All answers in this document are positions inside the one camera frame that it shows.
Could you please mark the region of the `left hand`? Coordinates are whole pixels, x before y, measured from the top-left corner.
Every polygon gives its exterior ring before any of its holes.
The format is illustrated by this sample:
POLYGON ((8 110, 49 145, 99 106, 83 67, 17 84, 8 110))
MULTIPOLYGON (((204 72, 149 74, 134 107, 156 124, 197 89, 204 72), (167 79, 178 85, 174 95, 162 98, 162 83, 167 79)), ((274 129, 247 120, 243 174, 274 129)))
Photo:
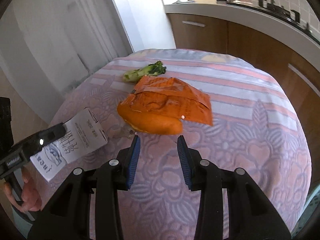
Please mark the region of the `left hand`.
POLYGON ((21 194, 23 203, 21 205, 16 202, 16 199, 12 194, 12 187, 7 182, 4 183, 4 194, 8 198, 9 202, 22 213, 27 211, 40 211, 42 206, 40 194, 36 189, 35 181, 31 177, 30 172, 25 167, 22 167, 22 179, 24 185, 21 194))

